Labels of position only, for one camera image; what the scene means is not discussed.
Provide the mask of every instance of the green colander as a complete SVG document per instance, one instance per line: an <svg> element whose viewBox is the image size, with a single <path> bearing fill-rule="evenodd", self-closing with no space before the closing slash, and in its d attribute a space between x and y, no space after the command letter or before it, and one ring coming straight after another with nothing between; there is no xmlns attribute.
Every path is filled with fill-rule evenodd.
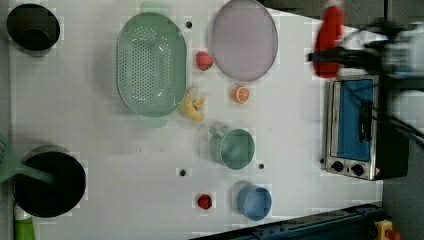
<svg viewBox="0 0 424 240"><path fill-rule="evenodd" d="M147 122L165 125L165 116L178 108L186 91L187 47L181 31L162 14L140 13L122 29L117 57L122 100Z"/></svg>

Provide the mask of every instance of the orange toy fruit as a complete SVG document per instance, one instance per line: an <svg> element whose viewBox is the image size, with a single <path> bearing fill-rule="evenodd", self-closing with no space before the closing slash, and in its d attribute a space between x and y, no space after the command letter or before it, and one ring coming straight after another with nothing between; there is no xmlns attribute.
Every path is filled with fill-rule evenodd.
<svg viewBox="0 0 424 240"><path fill-rule="evenodd" d="M236 103L240 103L243 104L245 102L247 102L247 100L249 99L249 89L247 89L247 87L236 87L233 90L233 101Z"/></svg>

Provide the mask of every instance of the green bottle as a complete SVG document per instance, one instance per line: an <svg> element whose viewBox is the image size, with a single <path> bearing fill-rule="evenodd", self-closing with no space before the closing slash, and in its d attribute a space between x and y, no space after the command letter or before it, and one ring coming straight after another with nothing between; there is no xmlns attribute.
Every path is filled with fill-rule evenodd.
<svg viewBox="0 0 424 240"><path fill-rule="evenodd" d="M35 240L32 216L15 204L15 240Z"/></svg>

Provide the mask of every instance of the red toy ball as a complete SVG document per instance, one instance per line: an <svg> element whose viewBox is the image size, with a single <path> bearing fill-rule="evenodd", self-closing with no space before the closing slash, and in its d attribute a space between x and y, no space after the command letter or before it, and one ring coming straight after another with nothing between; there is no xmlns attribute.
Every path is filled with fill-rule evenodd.
<svg viewBox="0 0 424 240"><path fill-rule="evenodd" d="M197 200L197 204L200 208L208 210L212 207L212 198L207 194L202 194L202 196L200 196Z"/></svg>

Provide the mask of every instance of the green spatula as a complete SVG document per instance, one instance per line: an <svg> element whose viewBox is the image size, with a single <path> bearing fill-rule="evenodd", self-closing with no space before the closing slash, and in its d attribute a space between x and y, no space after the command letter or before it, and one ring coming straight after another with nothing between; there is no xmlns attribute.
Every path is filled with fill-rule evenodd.
<svg viewBox="0 0 424 240"><path fill-rule="evenodd" d="M9 140L0 134L0 183L16 174L53 184L54 176L35 168L24 165L16 155Z"/></svg>

